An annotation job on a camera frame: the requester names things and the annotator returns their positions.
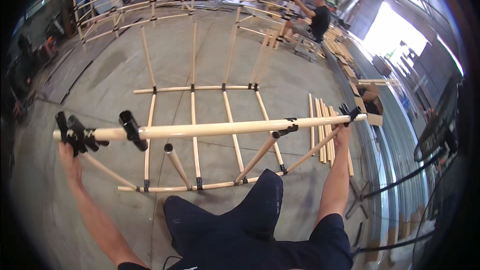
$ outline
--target cardboard box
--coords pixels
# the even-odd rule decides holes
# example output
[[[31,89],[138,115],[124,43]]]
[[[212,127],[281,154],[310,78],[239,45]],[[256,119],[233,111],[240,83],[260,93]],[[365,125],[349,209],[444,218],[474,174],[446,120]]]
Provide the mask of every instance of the cardboard box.
[[[375,83],[371,83],[368,86],[362,86],[359,84],[355,84],[350,81],[350,87],[352,88],[353,93],[355,94],[354,100],[355,104],[360,108],[362,113],[367,114],[367,121],[370,125],[382,126],[383,124],[383,113],[384,107],[382,102],[380,101],[380,89],[375,85]],[[363,89],[363,95],[360,96],[359,89]],[[372,110],[367,111],[365,107],[365,103],[369,105],[375,105],[376,109],[378,110],[378,114],[374,113]]]

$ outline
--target black t-shirt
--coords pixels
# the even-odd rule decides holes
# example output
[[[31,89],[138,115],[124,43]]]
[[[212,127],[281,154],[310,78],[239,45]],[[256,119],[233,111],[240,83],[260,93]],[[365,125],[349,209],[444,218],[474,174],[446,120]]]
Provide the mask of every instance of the black t-shirt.
[[[243,233],[234,234],[219,228],[218,233],[199,240],[195,250],[169,270],[349,270],[353,265],[349,238],[339,214],[321,219],[308,241],[262,241]],[[144,269],[133,263],[118,266],[118,270]]]
[[[311,19],[310,28],[317,42],[320,42],[323,41],[324,33],[330,24],[330,10],[324,5],[316,8],[314,12],[315,16]]]

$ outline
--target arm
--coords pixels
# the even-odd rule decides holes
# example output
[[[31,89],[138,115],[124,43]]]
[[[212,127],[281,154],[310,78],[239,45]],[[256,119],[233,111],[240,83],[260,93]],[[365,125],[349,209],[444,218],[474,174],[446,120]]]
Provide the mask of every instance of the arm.
[[[300,7],[300,9],[305,13],[308,18],[313,18],[316,16],[315,12],[307,8],[300,0],[293,0]]]
[[[340,130],[334,139],[335,161],[323,185],[315,226],[327,215],[342,215],[349,198],[348,156],[351,127],[344,127],[343,124],[339,126]]]
[[[72,146],[68,143],[59,143],[58,147],[68,185],[77,201],[78,210],[83,216],[83,223],[88,233],[116,267],[123,262],[147,267],[129,247],[112,219],[99,209],[88,195],[82,183],[82,166],[78,158],[73,157]]]

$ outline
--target person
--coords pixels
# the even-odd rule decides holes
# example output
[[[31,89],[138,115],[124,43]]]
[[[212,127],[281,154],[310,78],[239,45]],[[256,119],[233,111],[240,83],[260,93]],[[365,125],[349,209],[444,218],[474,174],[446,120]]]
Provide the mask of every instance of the person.
[[[243,201],[222,215],[209,213],[178,196],[167,197],[163,204],[166,225],[172,247],[183,257],[169,269],[350,269],[350,243],[341,215],[349,194],[351,128],[339,125],[334,140],[335,161],[323,185],[308,240],[276,241],[273,237],[282,206],[283,183],[278,175],[265,169]],[[119,270],[148,269],[110,217],[88,195],[72,147],[60,143],[59,151],[83,222],[100,249]]]
[[[293,0],[302,10],[302,12],[311,18],[311,24],[300,24],[288,21],[285,24],[285,29],[282,35],[287,33],[288,29],[292,29],[292,34],[300,34],[310,40],[321,42],[324,40],[324,33],[330,24],[330,10],[327,7],[326,0],[313,0],[315,6],[314,10],[307,8],[300,0]]]

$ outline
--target bright window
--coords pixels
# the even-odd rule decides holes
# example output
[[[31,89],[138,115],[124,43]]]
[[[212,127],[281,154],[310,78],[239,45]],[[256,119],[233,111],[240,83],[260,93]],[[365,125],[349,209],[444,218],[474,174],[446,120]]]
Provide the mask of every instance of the bright window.
[[[383,57],[399,48],[400,41],[405,42],[417,56],[422,54],[427,44],[423,34],[394,12],[388,3],[383,2],[375,21],[363,39],[363,46],[372,55]]]

